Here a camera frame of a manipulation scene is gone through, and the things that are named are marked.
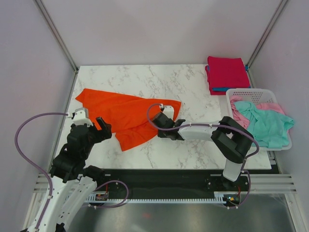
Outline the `orange t-shirt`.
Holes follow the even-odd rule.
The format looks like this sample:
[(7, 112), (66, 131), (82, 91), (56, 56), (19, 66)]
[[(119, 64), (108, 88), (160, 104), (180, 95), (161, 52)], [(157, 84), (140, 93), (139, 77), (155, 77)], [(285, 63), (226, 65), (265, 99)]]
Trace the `orange t-shirt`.
[(147, 110), (151, 105), (159, 103), (172, 106), (173, 118), (176, 119), (182, 104), (175, 100), (146, 99), (88, 88), (75, 99), (88, 109), (89, 118), (96, 126), (97, 117), (111, 124), (112, 133), (115, 133), (122, 151), (130, 150), (157, 136), (158, 130), (147, 119)]

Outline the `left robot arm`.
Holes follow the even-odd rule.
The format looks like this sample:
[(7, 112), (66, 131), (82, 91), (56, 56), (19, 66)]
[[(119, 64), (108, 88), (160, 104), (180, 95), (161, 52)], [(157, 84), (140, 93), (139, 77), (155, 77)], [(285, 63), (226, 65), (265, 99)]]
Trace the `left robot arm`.
[(112, 136), (112, 127), (101, 117), (100, 126), (72, 124), (59, 155), (53, 160), (49, 186), (44, 203), (27, 232), (66, 232), (86, 198), (94, 190), (106, 185), (104, 171), (95, 166), (86, 167), (93, 146)]

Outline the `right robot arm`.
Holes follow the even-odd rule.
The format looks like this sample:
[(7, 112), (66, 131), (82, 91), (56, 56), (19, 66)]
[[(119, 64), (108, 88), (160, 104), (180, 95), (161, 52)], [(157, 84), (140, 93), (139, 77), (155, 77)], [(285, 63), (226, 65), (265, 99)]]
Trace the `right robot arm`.
[(202, 140), (214, 142), (226, 158), (221, 184), (226, 190), (233, 190), (239, 184), (239, 176), (249, 157), (252, 145), (258, 153), (259, 145), (253, 135), (229, 116), (214, 123), (192, 123), (184, 119), (173, 121), (160, 112), (153, 119), (148, 119), (158, 129), (158, 137), (171, 140)]

